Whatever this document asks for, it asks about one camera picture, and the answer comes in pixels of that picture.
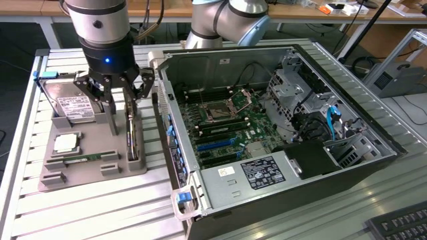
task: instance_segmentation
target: keyboard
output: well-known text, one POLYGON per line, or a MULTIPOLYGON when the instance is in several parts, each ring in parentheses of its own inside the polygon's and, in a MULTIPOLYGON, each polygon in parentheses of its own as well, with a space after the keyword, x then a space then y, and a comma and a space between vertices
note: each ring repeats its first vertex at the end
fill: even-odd
POLYGON ((427 240, 427 201, 366 222, 378 240, 427 240))

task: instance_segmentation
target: motherboard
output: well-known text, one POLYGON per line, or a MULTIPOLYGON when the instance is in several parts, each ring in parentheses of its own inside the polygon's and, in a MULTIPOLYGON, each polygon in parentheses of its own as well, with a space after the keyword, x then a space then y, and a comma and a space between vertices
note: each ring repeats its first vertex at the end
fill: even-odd
POLYGON ((254 90, 186 93, 179 108, 202 169, 263 156, 284 144, 254 90))

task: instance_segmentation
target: aluminum workbench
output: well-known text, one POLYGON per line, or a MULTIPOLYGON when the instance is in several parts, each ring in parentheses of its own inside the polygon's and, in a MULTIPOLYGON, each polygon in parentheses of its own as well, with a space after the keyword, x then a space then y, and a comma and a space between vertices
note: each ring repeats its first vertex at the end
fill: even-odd
MULTIPOLYGON (((318 43, 308 39, 260 42, 260 45, 279 44, 302 45, 330 75, 338 76, 342 87, 409 154, 350 190, 286 213, 278 212, 278 216, 215 240, 368 240, 372 236, 364 225, 367 219, 427 200, 426 140, 392 112, 392 107, 366 95, 366 88, 351 73, 338 70, 338 61, 318 43)), ((150 51, 180 48, 179 44, 136 46, 139 66, 148 65, 150 51)), ((75 72, 87 68, 80 49, 51 50, 48 56, 36 57, 31 75, 35 72, 75 72)), ((114 97, 118 109, 123 108, 119 90, 114 97)), ((172 188, 152 100, 142 100, 138 107, 143 117, 148 172, 42 193, 38 183, 52 110, 34 76, 30 77, 0 187, 2 240, 186 239, 184 227, 175 219, 170 200, 172 188)))

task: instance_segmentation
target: warning label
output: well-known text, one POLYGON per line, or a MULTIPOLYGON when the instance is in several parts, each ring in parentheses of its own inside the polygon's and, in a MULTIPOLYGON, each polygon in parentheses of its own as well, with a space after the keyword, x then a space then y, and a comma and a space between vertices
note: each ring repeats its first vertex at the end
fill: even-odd
POLYGON ((70 120, 95 117, 91 101, 87 96, 59 97, 58 102, 70 120))
POLYGON ((242 163, 251 188, 258 190, 286 180, 272 156, 242 163))

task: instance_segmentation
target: robotic arm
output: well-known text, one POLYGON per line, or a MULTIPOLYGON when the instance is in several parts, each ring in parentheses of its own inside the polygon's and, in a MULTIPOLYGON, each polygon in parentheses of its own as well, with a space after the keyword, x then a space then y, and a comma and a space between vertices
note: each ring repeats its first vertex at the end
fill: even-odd
POLYGON ((223 38, 239 46, 262 39, 270 17, 264 0, 194 0, 187 49, 220 48, 223 38))
POLYGON ((92 101, 111 106, 112 88, 123 88, 130 101, 146 98, 155 72, 140 69, 135 61, 127 0, 66 0, 66 5, 90 67, 76 86, 92 101), (139 75, 143 85, 136 88, 134 81, 139 75))

